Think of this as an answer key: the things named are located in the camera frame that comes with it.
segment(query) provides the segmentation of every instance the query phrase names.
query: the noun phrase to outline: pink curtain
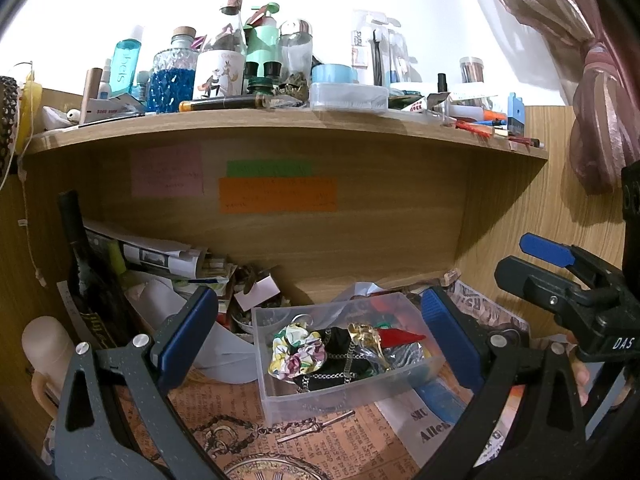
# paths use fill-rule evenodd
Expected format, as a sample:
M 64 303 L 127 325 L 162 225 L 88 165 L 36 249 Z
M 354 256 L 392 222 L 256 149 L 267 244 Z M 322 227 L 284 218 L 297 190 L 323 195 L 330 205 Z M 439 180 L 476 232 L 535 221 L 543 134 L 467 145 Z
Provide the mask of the pink curtain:
M 640 159 L 638 49 L 615 23 L 603 25 L 597 0 L 500 1 L 544 36 L 562 78 L 578 83 L 569 159 L 582 186 L 620 187 L 620 170 Z

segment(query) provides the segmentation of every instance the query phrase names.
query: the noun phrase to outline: plastic storage box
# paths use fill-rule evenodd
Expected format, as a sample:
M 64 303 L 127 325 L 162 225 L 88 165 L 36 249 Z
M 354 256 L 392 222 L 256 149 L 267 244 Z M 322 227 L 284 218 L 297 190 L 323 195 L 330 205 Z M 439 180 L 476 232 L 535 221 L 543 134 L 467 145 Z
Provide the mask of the plastic storage box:
M 352 83 L 312 83 L 309 105 L 312 110 L 386 112 L 389 90 L 383 86 Z
M 292 323 L 294 318 L 304 320 L 313 330 L 329 326 L 347 328 L 351 322 L 374 326 L 388 323 L 393 328 L 427 336 L 421 344 L 431 353 L 431 357 L 375 377 L 300 394 L 295 384 L 280 381 L 267 372 L 273 337 Z M 254 308 L 253 325 L 260 399 L 268 426 L 323 413 L 352 410 L 387 399 L 433 379 L 444 363 L 444 356 L 422 320 L 420 311 L 399 292 L 319 305 Z

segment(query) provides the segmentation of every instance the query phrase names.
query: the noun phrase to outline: wooden shelf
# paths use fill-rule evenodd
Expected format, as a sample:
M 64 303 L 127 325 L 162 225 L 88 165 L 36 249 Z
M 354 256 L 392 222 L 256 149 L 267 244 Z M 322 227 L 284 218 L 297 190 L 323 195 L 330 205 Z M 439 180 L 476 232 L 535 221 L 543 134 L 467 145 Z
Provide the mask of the wooden shelf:
M 497 137 L 483 139 L 475 134 L 455 128 L 427 124 L 419 114 L 407 117 L 404 112 L 389 111 L 384 116 L 352 112 L 312 112 L 311 110 L 216 110 L 162 114 L 73 127 L 34 137 L 28 153 L 46 152 L 64 146 L 90 144 L 105 139 L 130 136 L 152 136 L 159 132 L 186 132 L 210 130 L 207 134 L 224 132 L 230 128 L 278 128 L 280 132 L 299 132 L 304 129 L 349 131 L 420 137 L 437 142 L 475 146 L 489 150 L 517 153 L 534 158 L 548 159 L 540 148 L 530 148 Z

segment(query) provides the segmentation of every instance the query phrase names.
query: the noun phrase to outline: pink sticky note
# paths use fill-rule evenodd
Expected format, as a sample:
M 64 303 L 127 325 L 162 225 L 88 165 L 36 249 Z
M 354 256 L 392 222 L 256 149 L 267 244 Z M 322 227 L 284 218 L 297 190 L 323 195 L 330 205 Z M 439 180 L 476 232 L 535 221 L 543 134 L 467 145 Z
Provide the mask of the pink sticky note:
M 246 312 L 251 307 L 259 305 L 269 298 L 273 298 L 279 291 L 280 289 L 276 285 L 276 282 L 273 281 L 273 278 L 267 276 L 259 282 L 255 282 L 248 294 L 236 292 L 234 297 L 238 300 L 238 305 Z
M 195 142 L 130 151 L 135 198 L 202 195 L 202 155 Z

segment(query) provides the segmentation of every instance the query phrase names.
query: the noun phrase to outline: floral scrunchie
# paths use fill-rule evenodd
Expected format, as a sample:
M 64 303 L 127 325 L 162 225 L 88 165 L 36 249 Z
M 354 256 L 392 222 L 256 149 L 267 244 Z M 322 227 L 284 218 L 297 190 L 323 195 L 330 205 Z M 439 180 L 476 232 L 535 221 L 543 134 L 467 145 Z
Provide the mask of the floral scrunchie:
M 273 355 L 269 374 L 280 380 L 291 380 L 320 369 L 326 351 L 318 332 L 309 332 L 306 324 L 292 323 L 273 338 Z

